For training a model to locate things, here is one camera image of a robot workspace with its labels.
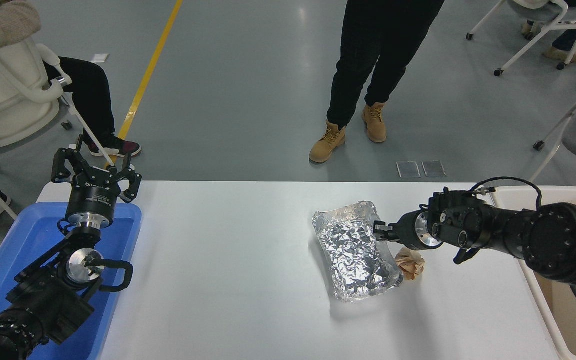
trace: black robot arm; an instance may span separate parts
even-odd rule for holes
[[[101,230],[113,223],[117,198],[130,203],[137,197],[141,175],[130,167],[130,156],[121,171],[89,166],[81,148],[80,137],[74,148],[55,154],[52,181],[71,183],[66,216],[57,224],[65,238],[14,277],[18,285],[6,296],[11,305],[0,313],[0,360],[25,360],[50,340],[61,344],[94,312],[89,300],[96,292],[119,292],[130,285],[132,264],[104,259],[94,247]],[[129,182],[123,193],[121,180]],[[72,230],[61,228],[62,221]],[[123,282],[103,285],[105,269],[123,269]]]
[[[576,285],[576,205],[505,210],[477,198],[491,191],[494,187],[478,191],[444,187],[428,205],[405,214],[397,223],[375,221],[375,236],[378,241],[398,242],[417,251],[450,244],[459,248],[455,264],[473,258],[481,249],[494,249],[525,260],[544,278]]]

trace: yellow floor line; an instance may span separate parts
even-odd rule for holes
[[[166,45],[166,41],[170,34],[170,30],[172,29],[175,20],[177,19],[177,14],[179,13],[179,8],[184,0],[177,0],[176,4],[174,4],[174,8],[172,9],[172,13],[170,14],[170,18],[168,18],[166,27],[164,28],[164,32],[161,34],[159,39],[159,43],[157,44],[157,48],[153,53],[150,64],[148,64],[148,68],[146,69],[146,73],[143,75],[141,79],[141,84],[139,84],[139,89],[137,90],[137,94],[135,94],[132,105],[130,105],[130,110],[128,110],[128,114],[126,115],[126,119],[123,121],[123,125],[121,126],[121,130],[119,130],[119,139],[126,139],[128,135],[128,131],[130,127],[133,125],[133,120],[135,119],[135,114],[137,114],[137,110],[139,109],[139,105],[142,102],[142,98],[144,98],[144,93],[146,93],[146,88],[148,84],[151,82],[151,77],[153,77],[153,72],[157,67],[157,63],[160,60],[160,55],[162,55],[162,51],[164,50],[164,46]]]

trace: chair wheel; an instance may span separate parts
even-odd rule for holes
[[[546,145],[546,143],[545,143],[544,141],[542,141],[542,140],[539,140],[539,141],[537,141],[537,142],[534,143],[534,145],[532,146],[532,148],[533,148],[534,150],[541,151],[541,150],[544,148],[544,145]]]

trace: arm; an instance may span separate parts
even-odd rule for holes
[[[0,0],[0,48],[19,43],[41,29],[39,12],[25,0]]]

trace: crumpled brown paper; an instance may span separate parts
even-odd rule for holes
[[[406,280],[415,280],[416,276],[424,272],[426,260],[417,251],[405,247],[395,256],[395,263],[404,273]]]

